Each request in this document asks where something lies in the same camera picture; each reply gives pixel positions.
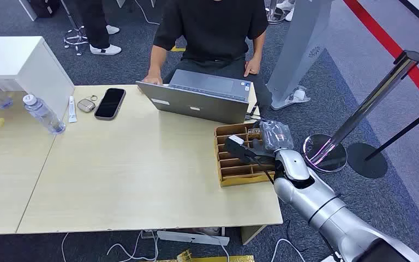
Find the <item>person's left hand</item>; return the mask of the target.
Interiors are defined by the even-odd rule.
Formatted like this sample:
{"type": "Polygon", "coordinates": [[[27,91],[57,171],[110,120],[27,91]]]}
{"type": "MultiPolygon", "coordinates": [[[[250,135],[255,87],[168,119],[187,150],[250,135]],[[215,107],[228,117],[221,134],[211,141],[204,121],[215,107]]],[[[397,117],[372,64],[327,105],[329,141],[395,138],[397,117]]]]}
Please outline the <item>person's left hand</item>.
{"type": "Polygon", "coordinates": [[[245,62],[245,71],[243,76],[246,78],[249,74],[257,75],[261,66],[261,56],[253,56],[249,61],[245,62]]]}

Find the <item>person's right hand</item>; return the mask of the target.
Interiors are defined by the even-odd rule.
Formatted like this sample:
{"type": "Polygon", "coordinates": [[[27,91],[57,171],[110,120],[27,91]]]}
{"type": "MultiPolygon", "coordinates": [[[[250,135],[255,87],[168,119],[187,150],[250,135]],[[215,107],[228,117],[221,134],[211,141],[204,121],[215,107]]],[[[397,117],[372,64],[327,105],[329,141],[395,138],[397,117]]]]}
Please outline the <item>person's right hand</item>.
{"type": "Polygon", "coordinates": [[[163,79],[161,78],[160,74],[151,74],[149,73],[145,78],[142,80],[142,82],[148,83],[148,84],[154,84],[154,85],[162,85],[163,79]]]}

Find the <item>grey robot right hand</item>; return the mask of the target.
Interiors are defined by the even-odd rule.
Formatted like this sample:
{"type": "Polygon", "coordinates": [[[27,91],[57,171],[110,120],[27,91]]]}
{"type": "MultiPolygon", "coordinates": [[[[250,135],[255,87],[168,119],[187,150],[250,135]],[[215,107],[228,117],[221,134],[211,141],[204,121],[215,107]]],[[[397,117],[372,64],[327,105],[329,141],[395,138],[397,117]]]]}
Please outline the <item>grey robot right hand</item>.
{"type": "Polygon", "coordinates": [[[287,124],[264,120],[256,121],[253,128],[260,129],[262,138],[262,145],[256,146],[256,149],[261,148],[263,151],[269,153],[280,149],[294,149],[294,140],[287,124]]]}

